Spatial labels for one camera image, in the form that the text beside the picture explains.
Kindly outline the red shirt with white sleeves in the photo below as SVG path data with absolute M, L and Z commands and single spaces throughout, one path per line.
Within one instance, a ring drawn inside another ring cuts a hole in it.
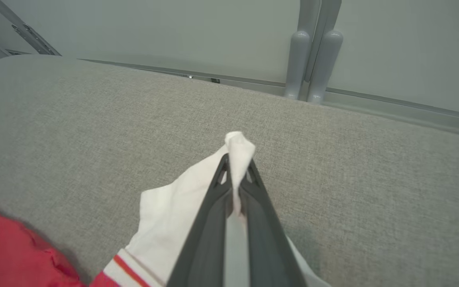
M 240 183 L 255 154 L 242 132 L 226 134 L 213 155 L 175 181 L 142 192 L 138 231 L 89 285 L 66 257 L 23 223 L 0 214 L 0 287 L 166 287 L 223 155 L 228 154 L 233 212 L 226 222 L 224 287 L 250 287 L 247 223 Z M 288 238 L 307 287 L 331 287 Z

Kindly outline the grey vertical partition frame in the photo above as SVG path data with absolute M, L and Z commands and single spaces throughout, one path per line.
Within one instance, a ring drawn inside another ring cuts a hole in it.
M 299 0 L 298 31 L 306 31 L 311 38 L 304 81 L 310 83 L 314 63 L 321 44 L 321 38 L 328 31 L 335 30 L 342 0 Z

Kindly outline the grey diagonal bar with screws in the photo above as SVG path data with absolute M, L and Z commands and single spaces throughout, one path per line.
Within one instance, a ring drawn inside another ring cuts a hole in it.
M 14 31 L 20 35 L 38 54 L 55 55 L 61 54 L 53 48 L 43 37 L 40 36 L 31 26 L 26 24 L 16 13 L 0 0 L 0 14 L 11 22 Z

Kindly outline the grey rounded partition post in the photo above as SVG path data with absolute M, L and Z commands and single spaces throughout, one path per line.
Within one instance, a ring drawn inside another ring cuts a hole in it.
M 306 31 L 296 31 L 290 42 L 284 97 L 297 100 L 304 82 L 311 38 Z
M 323 102 L 342 43 L 343 35 L 336 30 L 328 31 L 321 38 L 308 86 L 308 103 L 320 105 Z

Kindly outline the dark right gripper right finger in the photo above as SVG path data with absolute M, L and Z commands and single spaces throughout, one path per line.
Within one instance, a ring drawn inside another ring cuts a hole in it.
M 307 287 L 254 160 L 239 196 L 247 223 L 250 287 Z

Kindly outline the grey partition base rail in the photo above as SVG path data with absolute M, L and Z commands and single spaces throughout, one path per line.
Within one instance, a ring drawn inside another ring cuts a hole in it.
M 162 68 L 162 67 L 150 67 L 140 64 L 128 64 L 128 63 L 118 63 L 111 61 L 101 61 L 101 60 L 91 60 L 86 59 L 86 61 L 93 63 L 101 64 L 110 64 L 117 67 L 126 67 L 130 69 L 138 69 L 143 71 L 151 71 L 155 73 L 164 73 L 173 76 L 186 77 L 190 79 L 198 79 L 201 81 L 224 84 L 228 86 L 235 86 L 247 90 L 253 90 L 257 92 L 270 93 L 276 96 L 284 96 L 285 84 L 273 81 L 257 80 L 257 79 L 248 79 L 242 77 L 234 76 L 224 76 L 224 75 L 215 75 L 209 73 L 202 73 L 199 71 L 186 71 L 180 69 L 171 69 L 171 68 Z
M 453 110 L 336 88 L 328 88 L 321 103 L 325 106 L 459 134 L 459 112 Z

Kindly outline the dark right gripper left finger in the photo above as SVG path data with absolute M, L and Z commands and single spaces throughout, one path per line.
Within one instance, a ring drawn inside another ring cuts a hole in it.
M 166 287 L 224 287 L 226 222 L 233 212 L 228 154 L 222 156 Z

